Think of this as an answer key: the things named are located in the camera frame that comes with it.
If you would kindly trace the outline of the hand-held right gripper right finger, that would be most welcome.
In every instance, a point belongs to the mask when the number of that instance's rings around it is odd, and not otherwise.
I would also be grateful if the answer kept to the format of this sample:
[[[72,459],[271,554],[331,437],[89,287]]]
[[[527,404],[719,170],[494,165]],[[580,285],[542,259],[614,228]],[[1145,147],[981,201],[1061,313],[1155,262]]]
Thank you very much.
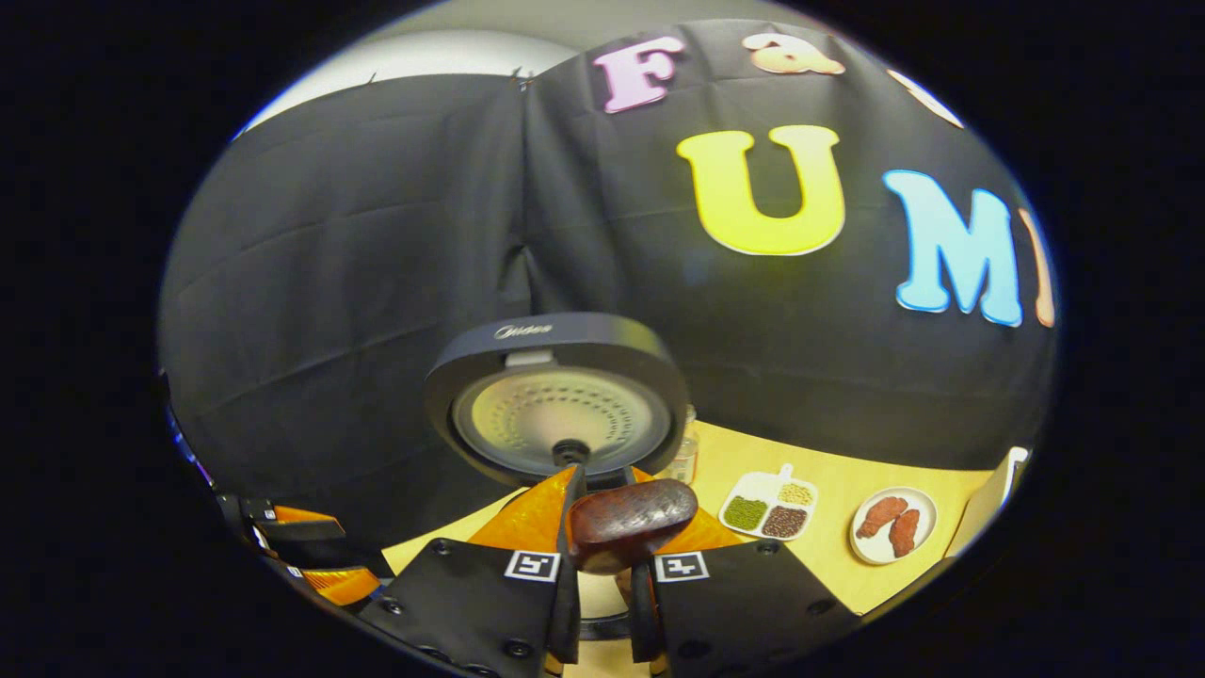
[[[860,626],[782,541],[654,555],[631,586],[631,656],[654,676],[752,677]]]

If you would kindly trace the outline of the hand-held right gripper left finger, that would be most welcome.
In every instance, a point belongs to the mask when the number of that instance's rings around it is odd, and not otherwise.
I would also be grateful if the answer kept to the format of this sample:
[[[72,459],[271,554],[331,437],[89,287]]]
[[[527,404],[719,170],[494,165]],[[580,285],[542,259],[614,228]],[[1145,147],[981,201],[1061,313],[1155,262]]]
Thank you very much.
[[[581,605],[564,514],[584,497],[574,464],[542,482],[552,546],[516,549],[434,538],[358,614],[396,648],[487,677],[560,676],[578,661]]]

